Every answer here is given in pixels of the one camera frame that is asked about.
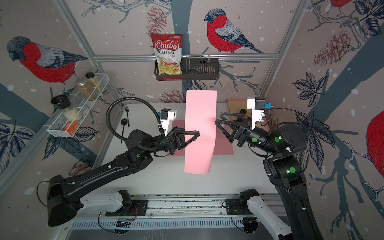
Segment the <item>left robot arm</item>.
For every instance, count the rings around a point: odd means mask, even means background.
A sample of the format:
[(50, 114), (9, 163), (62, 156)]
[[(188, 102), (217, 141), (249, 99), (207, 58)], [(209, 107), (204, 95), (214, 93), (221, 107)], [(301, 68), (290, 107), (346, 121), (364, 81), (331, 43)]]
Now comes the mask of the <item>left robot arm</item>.
[(111, 162), (76, 177), (54, 176), (47, 192), (48, 226), (56, 227), (72, 220), (83, 208), (81, 198), (116, 179), (136, 174), (152, 161), (152, 154), (185, 149), (200, 136), (198, 131), (174, 127), (168, 135), (153, 137), (134, 130), (125, 139), (127, 151)]

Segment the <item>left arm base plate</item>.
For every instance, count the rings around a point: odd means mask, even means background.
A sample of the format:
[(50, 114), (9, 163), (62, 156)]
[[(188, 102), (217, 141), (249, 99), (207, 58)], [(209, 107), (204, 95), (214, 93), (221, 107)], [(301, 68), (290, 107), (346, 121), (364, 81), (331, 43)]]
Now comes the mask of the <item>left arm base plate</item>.
[(123, 204), (115, 212), (106, 212), (106, 217), (141, 217), (145, 216), (148, 208), (148, 200), (132, 200), (132, 203)]

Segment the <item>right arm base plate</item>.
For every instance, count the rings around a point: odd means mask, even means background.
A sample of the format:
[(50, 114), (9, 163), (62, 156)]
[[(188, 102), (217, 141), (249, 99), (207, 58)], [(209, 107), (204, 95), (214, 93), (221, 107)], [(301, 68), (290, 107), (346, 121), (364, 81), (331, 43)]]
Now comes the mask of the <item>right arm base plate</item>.
[(225, 206), (227, 215), (257, 215), (264, 213), (267, 205), (258, 196), (254, 196), (241, 203), (239, 198), (226, 199)]

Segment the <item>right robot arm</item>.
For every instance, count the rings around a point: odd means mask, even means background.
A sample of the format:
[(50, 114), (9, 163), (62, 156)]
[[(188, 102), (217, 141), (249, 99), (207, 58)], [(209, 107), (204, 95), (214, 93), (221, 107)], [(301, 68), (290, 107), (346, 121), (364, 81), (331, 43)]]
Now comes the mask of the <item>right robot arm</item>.
[(299, 123), (288, 122), (265, 131), (253, 127), (241, 113), (220, 113), (216, 126), (230, 143), (248, 144), (264, 152), (263, 166), (284, 204), (289, 223), (283, 222), (262, 200), (260, 194), (249, 189), (240, 193), (239, 203), (244, 211), (255, 215), (275, 240), (321, 240), (308, 196), (304, 171), (297, 157), (307, 147), (307, 137)]

